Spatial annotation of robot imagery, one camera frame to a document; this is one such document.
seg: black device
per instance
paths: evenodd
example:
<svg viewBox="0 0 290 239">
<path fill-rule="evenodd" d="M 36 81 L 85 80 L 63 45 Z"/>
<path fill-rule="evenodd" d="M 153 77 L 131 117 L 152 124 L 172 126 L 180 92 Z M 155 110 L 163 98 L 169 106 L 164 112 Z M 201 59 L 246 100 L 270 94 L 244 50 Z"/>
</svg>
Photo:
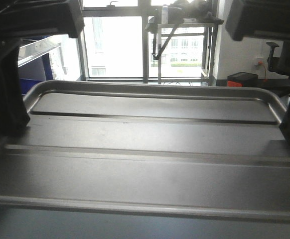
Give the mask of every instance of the black device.
<svg viewBox="0 0 290 239">
<path fill-rule="evenodd" d="M 238 41 L 244 36 L 290 41 L 290 0 L 233 0 L 226 29 Z M 280 130 L 290 144 L 290 103 Z"/>
<path fill-rule="evenodd" d="M 0 0 L 1 133 L 20 134 L 30 120 L 17 70 L 21 38 L 65 33 L 78 37 L 83 26 L 78 0 Z"/>
<path fill-rule="evenodd" d="M 238 72 L 227 77 L 227 86 L 230 87 L 257 87 L 258 75 Z"/>
</svg>

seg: window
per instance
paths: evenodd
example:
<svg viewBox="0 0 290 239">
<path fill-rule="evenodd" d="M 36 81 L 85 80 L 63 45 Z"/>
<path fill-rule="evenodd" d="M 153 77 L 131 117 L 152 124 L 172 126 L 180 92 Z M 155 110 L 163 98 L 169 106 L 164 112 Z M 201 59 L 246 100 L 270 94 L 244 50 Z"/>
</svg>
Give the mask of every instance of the window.
<svg viewBox="0 0 290 239">
<path fill-rule="evenodd" d="M 172 53 L 171 58 L 170 58 L 170 61 L 171 62 L 178 61 L 178 58 L 177 58 L 177 54 L 176 53 Z"/>
<path fill-rule="evenodd" d="M 146 21 L 152 18 L 156 7 L 150 5 L 162 6 L 174 2 L 175 0 L 119 0 L 113 3 L 117 7 L 109 8 L 106 5 L 110 1 L 82 0 L 85 38 L 80 52 L 83 56 L 85 52 L 87 55 L 83 58 L 86 70 L 88 70 L 87 76 L 98 77 L 105 74 L 103 77 L 117 79 L 139 77 L 143 78 L 145 83 L 148 77 L 157 78 L 158 62 L 152 60 L 153 34 L 143 34 L 142 17 L 145 17 Z M 162 44 L 170 31 L 171 28 L 162 29 L 165 35 Z M 210 31 L 205 27 L 179 27 L 168 47 L 165 48 L 164 56 L 161 56 L 162 77 L 197 76 L 197 72 L 200 72 L 201 61 L 204 60 L 205 63 L 205 57 L 202 57 L 202 54 L 209 53 L 204 49 L 207 42 L 204 40 L 208 34 Z M 94 68 L 106 70 L 96 72 Z"/>
<path fill-rule="evenodd" d="M 170 34 L 171 28 L 162 28 L 161 33 L 162 34 Z"/>
<path fill-rule="evenodd" d="M 164 4 L 170 5 L 174 3 L 175 0 L 151 0 L 152 6 L 163 6 Z"/>
<path fill-rule="evenodd" d="M 188 39 L 182 39 L 181 40 L 181 48 L 187 49 L 188 48 Z"/>
<path fill-rule="evenodd" d="M 103 28 L 102 19 L 100 17 L 92 18 L 93 34 L 94 34 L 94 47 L 95 52 L 103 52 Z"/>
<path fill-rule="evenodd" d="M 165 64 L 166 63 L 166 54 L 162 54 L 161 56 L 161 63 Z"/>
<path fill-rule="evenodd" d="M 113 2 L 114 6 L 137 6 L 138 0 L 118 0 L 117 2 Z M 110 0 L 83 0 L 84 7 L 106 7 L 110 4 Z"/>
<path fill-rule="evenodd" d="M 180 61 L 188 61 L 188 53 L 182 53 Z"/>
<path fill-rule="evenodd" d="M 166 39 L 162 39 L 162 40 L 161 40 L 161 45 L 163 46 L 165 42 L 166 42 Z"/>
<path fill-rule="evenodd" d="M 198 40 L 197 39 L 193 39 L 191 41 L 191 48 L 198 48 Z"/>
<path fill-rule="evenodd" d="M 92 67 L 92 76 L 105 76 L 105 67 Z"/>
<path fill-rule="evenodd" d="M 178 47 L 178 39 L 172 39 L 170 42 L 173 49 Z"/>
<path fill-rule="evenodd" d="M 142 77 L 142 18 L 86 17 L 85 44 L 90 77 Z M 102 66 L 106 71 L 96 72 Z"/>
</svg>

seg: metal shelf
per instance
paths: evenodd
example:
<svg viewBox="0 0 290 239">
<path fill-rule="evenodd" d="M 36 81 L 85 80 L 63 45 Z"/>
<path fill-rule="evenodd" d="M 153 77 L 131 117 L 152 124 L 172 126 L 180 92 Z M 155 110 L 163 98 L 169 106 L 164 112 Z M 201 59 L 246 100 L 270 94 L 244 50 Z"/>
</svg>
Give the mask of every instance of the metal shelf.
<svg viewBox="0 0 290 239">
<path fill-rule="evenodd" d="M 285 106 L 251 88 L 48 81 L 0 135 L 0 206 L 290 222 Z"/>
<path fill-rule="evenodd" d="M 61 36 L 55 35 L 20 47 L 17 66 L 21 67 L 60 47 L 61 41 Z"/>
<path fill-rule="evenodd" d="M 157 34 L 157 40 L 158 45 L 161 45 L 161 37 L 163 34 L 161 33 L 161 30 L 163 28 L 173 28 L 175 24 L 158 24 L 158 34 Z M 215 56 L 215 48 L 216 48 L 216 40 L 217 40 L 217 32 L 218 32 L 218 25 L 214 23 L 183 23 L 178 26 L 178 28 L 188 28 L 188 27 L 208 27 L 212 28 L 212 38 L 211 38 L 211 45 L 208 46 L 208 49 L 210 49 L 208 54 L 208 61 L 209 64 L 206 65 L 205 69 L 201 69 L 201 74 L 204 76 L 204 81 L 208 82 L 208 85 L 212 85 L 213 81 L 213 71 L 214 71 L 214 56 Z M 195 35 L 201 35 L 200 32 L 198 33 L 185 33 L 185 34 L 177 34 L 175 33 L 173 36 L 195 36 Z M 161 80 L 161 59 L 158 60 L 158 84 L 161 84 L 163 81 Z"/>
</svg>

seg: window frame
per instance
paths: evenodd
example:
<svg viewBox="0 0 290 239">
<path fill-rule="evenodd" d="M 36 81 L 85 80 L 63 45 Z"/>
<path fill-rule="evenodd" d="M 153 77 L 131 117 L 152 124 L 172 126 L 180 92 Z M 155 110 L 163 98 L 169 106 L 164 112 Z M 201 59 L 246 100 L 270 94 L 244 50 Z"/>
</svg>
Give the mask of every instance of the window frame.
<svg viewBox="0 0 290 239">
<path fill-rule="evenodd" d="M 214 15 L 217 13 L 218 0 L 210 0 L 212 4 L 212 12 Z M 155 10 L 161 6 L 151 5 L 151 0 L 138 0 L 138 6 L 116 6 L 116 7 L 84 7 L 83 0 L 80 0 L 83 17 L 115 17 L 115 16 L 140 16 L 142 18 L 142 51 L 143 51 L 143 83 L 148 83 L 152 78 L 149 77 L 149 45 L 148 45 L 148 32 L 145 27 L 148 23 L 148 18 L 155 15 Z M 209 65 L 209 56 L 211 44 L 212 30 L 206 27 L 203 33 L 203 57 L 202 68 L 207 68 Z M 86 52 L 85 33 L 82 32 L 79 39 L 79 51 L 81 60 L 82 77 L 87 80 L 98 80 L 99 77 L 91 77 L 88 70 L 88 59 Z M 112 78 L 112 80 L 120 80 L 121 78 Z M 133 77 L 126 77 L 126 79 L 134 80 Z"/>
</svg>

